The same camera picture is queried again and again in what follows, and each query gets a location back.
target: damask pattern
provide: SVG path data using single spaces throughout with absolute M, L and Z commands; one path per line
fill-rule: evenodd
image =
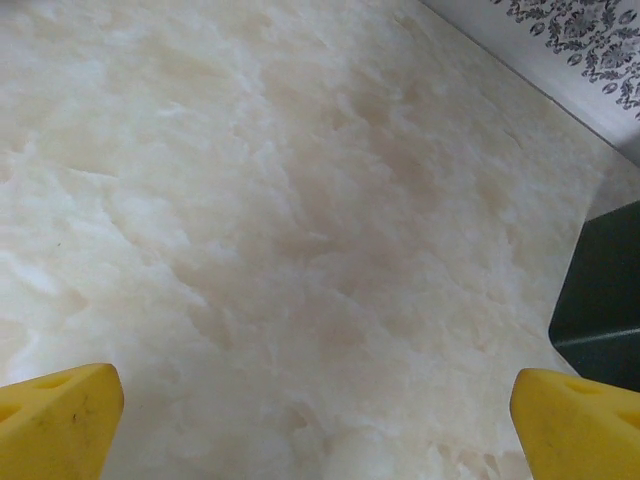
M 640 120 L 640 27 L 638 12 L 622 0 L 489 0 L 508 4 L 507 15 L 531 24 L 529 32 L 545 35 L 553 53 L 565 55 L 591 83 L 616 98 Z

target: white floor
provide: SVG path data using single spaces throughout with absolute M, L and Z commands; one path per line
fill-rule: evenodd
M 104 480 L 530 478 L 619 154 L 413 0 L 6 6 L 0 384 L 115 364 Z
M 640 165 L 637 0 L 606 2 L 609 10 L 601 1 L 574 0 L 564 10 L 555 1 L 423 1 Z

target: yellow plastic part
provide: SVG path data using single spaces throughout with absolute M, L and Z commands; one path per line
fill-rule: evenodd
M 640 479 L 638 393 L 527 369 L 511 418 L 535 480 Z
M 0 388 L 0 480 L 98 479 L 123 407 L 107 364 Z

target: marble-patterned floor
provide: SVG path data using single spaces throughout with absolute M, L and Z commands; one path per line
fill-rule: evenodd
M 105 479 L 529 478 L 609 146 L 417 1 L 0 18 L 0 383 L 114 363 Z

